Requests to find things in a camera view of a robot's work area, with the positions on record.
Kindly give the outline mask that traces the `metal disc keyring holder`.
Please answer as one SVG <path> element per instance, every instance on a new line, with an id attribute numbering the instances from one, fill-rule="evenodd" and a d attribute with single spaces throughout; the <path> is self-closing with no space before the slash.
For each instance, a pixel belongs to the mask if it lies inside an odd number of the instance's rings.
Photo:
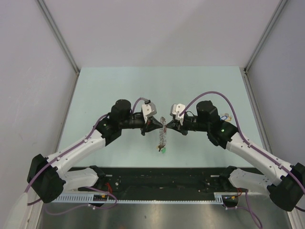
<path id="1" fill-rule="evenodd" d="M 160 118 L 160 123 L 162 124 L 162 128 L 159 129 L 159 145 L 158 145 L 159 150 L 161 150 L 166 146 L 167 122 L 163 116 Z"/>

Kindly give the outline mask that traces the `blue tagged key bunch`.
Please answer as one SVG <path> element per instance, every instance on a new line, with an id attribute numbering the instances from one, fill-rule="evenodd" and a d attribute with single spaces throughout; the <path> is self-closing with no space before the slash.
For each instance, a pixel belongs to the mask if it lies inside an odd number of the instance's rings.
<path id="1" fill-rule="evenodd" d="M 224 113 L 220 115 L 220 119 L 230 122 L 232 120 L 232 116 L 229 113 Z"/>

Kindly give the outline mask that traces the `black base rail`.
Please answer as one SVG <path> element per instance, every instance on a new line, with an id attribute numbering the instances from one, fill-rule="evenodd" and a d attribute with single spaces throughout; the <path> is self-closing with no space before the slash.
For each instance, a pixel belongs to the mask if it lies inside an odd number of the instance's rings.
<path id="1" fill-rule="evenodd" d="M 243 190 L 222 184 L 217 168 L 102 167 L 104 176 L 92 187 L 110 191 L 118 200 L 211 200 L 215 193 L 232 198 Z"/>

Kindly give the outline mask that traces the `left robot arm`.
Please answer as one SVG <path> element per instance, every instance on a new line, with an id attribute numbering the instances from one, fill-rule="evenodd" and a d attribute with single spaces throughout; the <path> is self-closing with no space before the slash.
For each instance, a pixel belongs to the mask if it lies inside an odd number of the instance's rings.
<path id="1" fill-rule="evenodd" d="M 120 99 L 112 106 L 109 113 L 102 115 L 91 131 L 70 147 L 48 156 L 41 154 L 32 159 L 27 177 L 27 193 L 30 189 L 44 203 L 54 201 L 61 193 L 92 187 L 99 191 L 105 186 L 105 174 L 97 166 L 71 171 L 71 168 L 89 154 L 103 149 L 119 138 L 123 129 L 140 129 L 145 135 L 162 124 L 154 118 L 157 113 L 153 102 L 143 98 L 141 111 L 135 112 L 135 107 L 128 100 Z"/>

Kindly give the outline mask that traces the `green yellow tagged keys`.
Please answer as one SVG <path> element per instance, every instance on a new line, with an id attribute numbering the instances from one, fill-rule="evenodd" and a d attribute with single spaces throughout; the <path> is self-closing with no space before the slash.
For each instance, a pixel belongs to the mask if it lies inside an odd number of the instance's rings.
<path id="1" fill-rule="evenodd" d="M 162 154 L 164 154 L 166 152 L 166 146 L 165 145 L 158 145 L 157 150 L 158 150 L 158 152 L 161 152 Z"/>

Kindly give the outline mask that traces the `left aluminium frame post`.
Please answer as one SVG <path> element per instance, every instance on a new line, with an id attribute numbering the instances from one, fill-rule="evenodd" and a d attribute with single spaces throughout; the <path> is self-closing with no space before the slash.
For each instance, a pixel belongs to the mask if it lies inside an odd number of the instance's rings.
<path id="1" fill-rule="evenodd" d="M 72 67 L 73 71 L 76 73 L 77 76 L 80 74 L 80 68 L 78 67 L 49 7 L 47 6 L 44 0 L 35 0 L 40 9 L 42 15 L 45 18 L 51 32 L 53 33 L 59 47 L 61 48 L 63 54 L 65 55 L 66 59 L 68 60 L 70 66 Z"/>

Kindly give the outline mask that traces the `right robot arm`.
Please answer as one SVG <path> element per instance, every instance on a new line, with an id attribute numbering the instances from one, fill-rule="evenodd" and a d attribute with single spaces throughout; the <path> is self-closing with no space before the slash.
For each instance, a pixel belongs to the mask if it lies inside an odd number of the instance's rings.
<path id="1" fill-rule="evenodd" d="M 229 166 L 221 174 L 220 187 L 224 191 L 235 187 L 249 189 L 268 196 L 282 210 L 291 212 L 296 208 L 305 194 L 304 165 L 292 165 L 252 143 L 237 126 L 220 118 L 211 101 L 199 102 L 196 111 L 196 115 L 189 116 L 185 105 L 173 104 L 170 113 L 173 119 L 167 128 L 182 135 L 206 132 L 213 145 L 235 153 L 260 171 L 255 174 Z"/>

